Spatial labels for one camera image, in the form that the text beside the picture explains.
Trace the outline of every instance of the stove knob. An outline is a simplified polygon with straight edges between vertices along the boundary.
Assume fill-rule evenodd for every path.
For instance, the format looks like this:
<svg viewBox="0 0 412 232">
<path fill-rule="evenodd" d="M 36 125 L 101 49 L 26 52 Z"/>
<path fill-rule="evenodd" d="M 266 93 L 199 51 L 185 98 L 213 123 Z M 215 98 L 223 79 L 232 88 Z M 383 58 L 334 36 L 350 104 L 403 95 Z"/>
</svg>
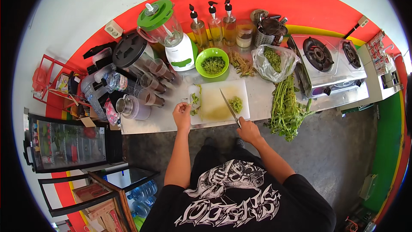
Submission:
<svg viewBox="0 0 412 232">
<path fill-rule="evenodd" d="M 323 90 L 323 93 L 325 93 L 326 95 L 330 95 L 330 93 L 332 92 L 332 90 L 330 89 L 330 87 L 328 86 L 328 87 L 326 87 L 324 90 Z"/>
</svg>

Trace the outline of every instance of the gas stove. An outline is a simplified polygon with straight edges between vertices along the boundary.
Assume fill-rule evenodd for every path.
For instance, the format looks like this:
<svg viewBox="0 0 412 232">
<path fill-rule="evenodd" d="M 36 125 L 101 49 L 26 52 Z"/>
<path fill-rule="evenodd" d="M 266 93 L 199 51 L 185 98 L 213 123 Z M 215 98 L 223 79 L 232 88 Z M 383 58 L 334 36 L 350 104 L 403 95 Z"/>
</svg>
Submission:
<svg viewBox="0 0 412 232">
<path fill-rule="evenodd" d="M 360 86 L 366 72 L 352 41 L 336 37 L 292 34 L 288 47 L 302 60 L 296 65 L 308 98 Z"/>
</svg>

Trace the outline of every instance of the white cutting board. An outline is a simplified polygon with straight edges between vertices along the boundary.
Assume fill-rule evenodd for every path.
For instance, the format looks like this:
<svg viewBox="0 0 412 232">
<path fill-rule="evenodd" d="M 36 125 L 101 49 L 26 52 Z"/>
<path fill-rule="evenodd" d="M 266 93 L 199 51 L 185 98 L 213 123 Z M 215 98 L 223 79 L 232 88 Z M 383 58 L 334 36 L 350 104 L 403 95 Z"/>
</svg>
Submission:
<svg viewBox="0 0 412 232">
<path fill-rule="evenodd" d="M 235 113 L 237 118 L 240 116 L 243 116 L 244 119 L 250 118 L 248 94 L 246 92 L 246 84 L 244 79 L 219 81 L 215 83 L 202 84 L 201 86 L 201 102 L 199 101 L 197 104 L 193 105 L 192 109 L 197 108 L 200 103 L 201 108 L 199 108 L 197 115 L 190 116 L 190 123 L 192 125 L 234 121 L 234 118 L 224 102 L 219 89 L 222 89 L 222 92 L 228 101 L 234 96 L 238 96 L 242 99 L 243 108 L 239 114 Z M 200 88 L 198 86 L 189 86 L 188 103 L 192 101 L 192 97 L 190 96 L 192 93 L 195 93 L 196 96 L 199 97 L 199 91 Z"/>
</svg>

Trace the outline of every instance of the white blender base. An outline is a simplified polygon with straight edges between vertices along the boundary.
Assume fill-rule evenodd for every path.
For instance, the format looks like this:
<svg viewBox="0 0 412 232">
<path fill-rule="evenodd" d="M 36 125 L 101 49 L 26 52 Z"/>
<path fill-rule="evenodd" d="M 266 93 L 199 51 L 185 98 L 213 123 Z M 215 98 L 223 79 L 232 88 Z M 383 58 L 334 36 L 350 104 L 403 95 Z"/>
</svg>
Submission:
<svg viewBox="0 0 412 232">
<path fill-rule="evenodd" d="M 164 48 L 166 57 L 175 71 L 186 71 L 193 69 L 196 58 L 193 56 L 193 43 L 189 36 L 184 33 L 183 40 L 172 48 Z"/>
</svg>

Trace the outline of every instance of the concrete floor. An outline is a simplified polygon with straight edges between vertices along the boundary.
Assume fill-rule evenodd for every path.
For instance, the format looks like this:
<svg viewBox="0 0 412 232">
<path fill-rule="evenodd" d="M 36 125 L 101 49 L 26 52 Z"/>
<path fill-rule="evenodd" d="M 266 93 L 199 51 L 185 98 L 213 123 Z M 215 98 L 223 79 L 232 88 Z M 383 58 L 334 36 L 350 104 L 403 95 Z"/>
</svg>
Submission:
<svg viewBox="0 0 412 232">
<path fill-rule="evenodd" d="M 337 215 L 337 224 L 345 219 L 360 198 L 364 178 L 372 170 L 377 119 L 374 108 L 348 113 L 345 118 L 336 109 L 308 116 L 292 142 L 270 134 L 256 121 L 261 135 L 296 171 L 303 175 L 329 202 Z M 216 138 L 222 152 L 233 146 L 236 125 L 192 130 L 189 152 L 193 166 L 196 153 L 206 137 Z M 124 156 L 130 164 L 161 171 L 156 178 L 159 188 L 172 154 L 176 132 L 124 135 Z M 250 144 L 246 149 L 255 155 Z"/>
</svg>

